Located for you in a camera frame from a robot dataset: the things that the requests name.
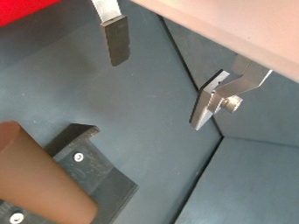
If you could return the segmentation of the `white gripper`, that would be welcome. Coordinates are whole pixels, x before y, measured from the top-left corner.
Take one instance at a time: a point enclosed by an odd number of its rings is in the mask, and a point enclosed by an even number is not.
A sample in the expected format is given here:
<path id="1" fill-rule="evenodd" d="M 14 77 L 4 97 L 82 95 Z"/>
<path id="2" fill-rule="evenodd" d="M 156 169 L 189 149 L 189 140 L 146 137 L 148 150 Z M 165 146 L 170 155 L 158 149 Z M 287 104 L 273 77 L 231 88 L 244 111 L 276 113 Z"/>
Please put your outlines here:
<path id="1" fill-rule="evenodd" d="M 299 83 L 299 0 L 132 0 Z"/>

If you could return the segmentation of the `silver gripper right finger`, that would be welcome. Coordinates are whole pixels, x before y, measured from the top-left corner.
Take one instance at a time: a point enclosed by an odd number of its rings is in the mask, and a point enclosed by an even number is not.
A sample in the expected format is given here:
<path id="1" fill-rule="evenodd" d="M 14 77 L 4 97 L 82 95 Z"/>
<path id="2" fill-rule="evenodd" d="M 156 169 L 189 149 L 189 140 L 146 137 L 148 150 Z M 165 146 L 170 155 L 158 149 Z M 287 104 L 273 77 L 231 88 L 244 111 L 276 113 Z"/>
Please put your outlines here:
<path id="1" fill-rule="evenodd" d="M 243 102 L 239 94 L 259 88 L 272 73 L 271 69 L 241 55 L 236 56 L 231 70 L 239 74 L 235 80 L 223 83 L 229 73 L 220 70 L 200 89 L 189 120 L 196 130 L 221 109 L 233 113 Z"/>

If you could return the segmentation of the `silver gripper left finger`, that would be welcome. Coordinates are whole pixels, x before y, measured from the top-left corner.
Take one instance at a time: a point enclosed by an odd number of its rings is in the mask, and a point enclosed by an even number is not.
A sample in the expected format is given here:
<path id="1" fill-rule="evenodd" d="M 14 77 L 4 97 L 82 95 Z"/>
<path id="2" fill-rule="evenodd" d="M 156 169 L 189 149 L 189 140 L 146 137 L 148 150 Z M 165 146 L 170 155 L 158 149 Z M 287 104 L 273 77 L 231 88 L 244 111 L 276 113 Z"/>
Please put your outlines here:
<path id="1" fill-rule="evenodd" d="M 118 66 L 129 57 L 128 20 L 121 14 L 117 0 L 90 0 L 100 18 L 106 39 L 110 65 Z"/>

